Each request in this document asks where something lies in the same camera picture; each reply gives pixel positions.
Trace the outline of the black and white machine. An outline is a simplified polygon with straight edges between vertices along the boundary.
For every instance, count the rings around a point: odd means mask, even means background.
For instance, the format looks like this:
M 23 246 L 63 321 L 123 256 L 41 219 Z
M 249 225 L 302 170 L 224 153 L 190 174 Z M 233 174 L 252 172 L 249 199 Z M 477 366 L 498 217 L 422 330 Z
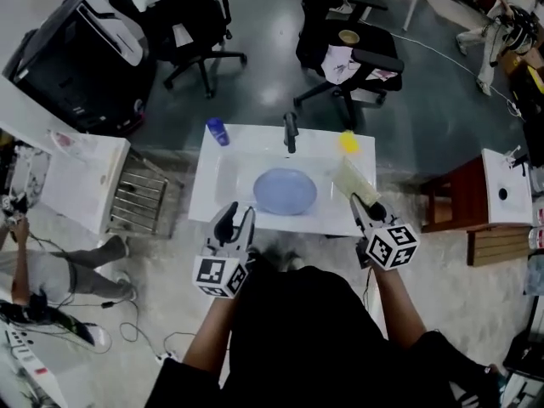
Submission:
M 81 133 L 121 137 L 145 117 L 154 63 L 105 0 L 64 0 L 3 76 Z

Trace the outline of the white sink basin on rack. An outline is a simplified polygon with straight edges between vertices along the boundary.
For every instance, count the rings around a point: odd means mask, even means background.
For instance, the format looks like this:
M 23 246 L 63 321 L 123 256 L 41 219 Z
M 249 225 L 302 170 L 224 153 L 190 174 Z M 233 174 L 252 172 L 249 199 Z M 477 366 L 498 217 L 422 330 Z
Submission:
M 58 150 L 54 145 L 40 202 L 101 235 L 131 144 L 124 138 L 77 134 L 81 148 Z

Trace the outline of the white sink top with hole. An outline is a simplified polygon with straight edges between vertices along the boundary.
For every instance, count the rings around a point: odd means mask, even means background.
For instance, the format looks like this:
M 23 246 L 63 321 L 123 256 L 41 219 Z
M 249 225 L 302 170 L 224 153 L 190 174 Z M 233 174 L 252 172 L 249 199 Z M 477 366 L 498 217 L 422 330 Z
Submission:
M 529 167 L 513 166 L 511 157 L 482 149 L 489 224 L 531 225 L 533 221 Z

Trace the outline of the cardboard box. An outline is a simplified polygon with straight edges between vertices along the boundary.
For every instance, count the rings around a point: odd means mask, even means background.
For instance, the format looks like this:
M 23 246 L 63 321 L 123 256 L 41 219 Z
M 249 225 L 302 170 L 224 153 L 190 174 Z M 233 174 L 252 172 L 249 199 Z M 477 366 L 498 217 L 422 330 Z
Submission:
M 529 65 L 535 70 L 544 67 L 544 58 L 537 48 L 531 48 L 526 54 L 519 55 L 512 51 L 507 51 L 499 59 L 500 67 L 505 74 L 510 77 L 519 67 Z

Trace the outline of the person's left forearm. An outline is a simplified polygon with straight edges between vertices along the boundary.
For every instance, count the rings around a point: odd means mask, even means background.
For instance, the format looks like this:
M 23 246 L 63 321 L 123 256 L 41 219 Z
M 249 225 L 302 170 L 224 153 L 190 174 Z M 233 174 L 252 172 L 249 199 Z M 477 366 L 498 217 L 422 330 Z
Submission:
M 187 349 L 182 363 L 219 378 L 238 304 L 237 298 L 216 297 Z

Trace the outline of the wooden slat crate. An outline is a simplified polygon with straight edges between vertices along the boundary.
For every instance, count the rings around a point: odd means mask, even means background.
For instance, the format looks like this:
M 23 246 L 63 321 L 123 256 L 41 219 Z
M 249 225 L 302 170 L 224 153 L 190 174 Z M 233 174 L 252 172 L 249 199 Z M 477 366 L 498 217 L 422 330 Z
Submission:
M 529 226 L 492 227 L 467 233 L 467 265 L 481 267 L 530 255 Z

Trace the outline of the white stained cloth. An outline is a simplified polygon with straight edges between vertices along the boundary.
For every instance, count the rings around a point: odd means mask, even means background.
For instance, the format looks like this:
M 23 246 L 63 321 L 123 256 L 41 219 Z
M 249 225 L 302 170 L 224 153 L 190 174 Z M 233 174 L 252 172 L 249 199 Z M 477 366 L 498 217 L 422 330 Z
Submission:
M 333 85 L 341 85 L 353 77 L 361 63 L 353 58 L 353 49 L 347 46 L 329 45 L 321 63 L 325 79 Z

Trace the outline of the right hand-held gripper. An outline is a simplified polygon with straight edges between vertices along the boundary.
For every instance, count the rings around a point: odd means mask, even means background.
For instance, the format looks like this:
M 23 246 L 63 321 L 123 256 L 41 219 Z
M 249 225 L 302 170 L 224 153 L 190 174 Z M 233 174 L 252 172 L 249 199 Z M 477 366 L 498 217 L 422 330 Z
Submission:
M 361 232 L 368 220 L 366 206 L 358 195 L 349 197 L 354 221 Z M 368 209 L 368 216 L 375 222 L 395 224 L 375 228 L 369 236 L 362 237 L 356 246 L 362 269 L 375 264 L 380 269 L 397 269 L 407 265 L 415 256 L 420 240 L 409 224 L 396 224 L 399 217 L 387 202 L 375 202 Z

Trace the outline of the clear plastic bag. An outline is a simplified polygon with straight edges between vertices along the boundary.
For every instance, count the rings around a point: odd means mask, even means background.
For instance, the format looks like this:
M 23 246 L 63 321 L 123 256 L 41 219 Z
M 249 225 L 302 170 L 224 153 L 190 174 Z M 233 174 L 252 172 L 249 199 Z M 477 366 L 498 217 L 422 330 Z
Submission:
M 524 294 L 544 296 L 544 254 L 532 255 L 527 264 Z

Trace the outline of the white ceramic sink basin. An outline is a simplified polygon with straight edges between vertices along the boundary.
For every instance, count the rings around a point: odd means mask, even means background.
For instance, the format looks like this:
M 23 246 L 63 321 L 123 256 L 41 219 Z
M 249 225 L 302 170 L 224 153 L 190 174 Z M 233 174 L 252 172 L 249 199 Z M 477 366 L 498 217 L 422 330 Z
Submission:
M 297 216 L 279 216 L 256 209 L 256 227 L 320 235 L 361 235 L 349 200 L 332 180 L 346 151 L 341 135 L 302 128 L 291 154 L 284 144 L 283 127 L 236 125 L 226 127 L 230 143 L 221 146 L 205 132 L 190 198 L 188 217 L 207 223 L 222 208 L 236 201 L 241 222 L 248 207 L 256 207 L 253 186 L 260 175 L 272 168 L 296 169 L 307 174 L 317 189 L 312 207 Z

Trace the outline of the large blue plate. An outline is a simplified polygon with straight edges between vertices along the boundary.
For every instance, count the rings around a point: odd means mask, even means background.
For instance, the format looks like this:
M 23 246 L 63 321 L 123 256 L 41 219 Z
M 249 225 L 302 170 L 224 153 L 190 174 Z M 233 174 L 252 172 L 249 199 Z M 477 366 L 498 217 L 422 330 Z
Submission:
M 290 168 L 266 171 L 256 179 L 252 190 L 260 209 L 280 216 L 301 215 L 317 199 L 314 181 L 306 173 Z

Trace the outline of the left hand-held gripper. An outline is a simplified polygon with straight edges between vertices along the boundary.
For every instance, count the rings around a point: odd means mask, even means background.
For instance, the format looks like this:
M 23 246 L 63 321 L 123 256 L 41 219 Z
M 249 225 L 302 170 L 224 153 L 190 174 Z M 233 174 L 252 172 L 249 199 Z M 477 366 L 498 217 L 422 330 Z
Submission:
M 241 220 L 238 246 L 222 247 L 233 238 L 237 209 L 234 201 L 216 213 L 206 228 L 206 245 L 195 256 L 193 285 L 211 297 L 235 298 L 248 277 L 247 248 L 252 244 L 256 219 L 253 207 L 245 211 Z

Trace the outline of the yellow-green sponge cloth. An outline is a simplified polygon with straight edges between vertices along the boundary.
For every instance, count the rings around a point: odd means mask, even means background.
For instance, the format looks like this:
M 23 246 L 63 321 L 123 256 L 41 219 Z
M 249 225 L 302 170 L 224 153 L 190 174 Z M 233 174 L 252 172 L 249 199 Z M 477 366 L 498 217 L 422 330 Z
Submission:
M 332 182 L 348 199 L 352 194 L 356 194 L 368 207 L 373 206 L 381 198 L 381 195 L 346 156 L 340 161 Z

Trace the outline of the person's black clothing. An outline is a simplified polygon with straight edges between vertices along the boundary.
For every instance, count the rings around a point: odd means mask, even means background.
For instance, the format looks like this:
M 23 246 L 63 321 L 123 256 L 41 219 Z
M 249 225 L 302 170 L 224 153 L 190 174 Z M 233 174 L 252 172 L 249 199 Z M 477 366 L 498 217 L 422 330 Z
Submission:
M 388 339 L 340 275 L 254 253 L 219 378 L 166 360 L 144 408 L 500 408 L 500 374 L 438 331 Z

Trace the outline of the white control box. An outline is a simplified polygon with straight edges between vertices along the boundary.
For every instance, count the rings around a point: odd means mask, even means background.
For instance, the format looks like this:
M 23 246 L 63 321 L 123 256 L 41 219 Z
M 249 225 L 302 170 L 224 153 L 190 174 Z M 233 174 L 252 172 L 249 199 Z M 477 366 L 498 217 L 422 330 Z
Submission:
M 35 338 L 28 332 L 5 326 L 0 329 L 0 354 L 23 386 L 32 405 L 67 408 L 54 374 L 38 356 Z

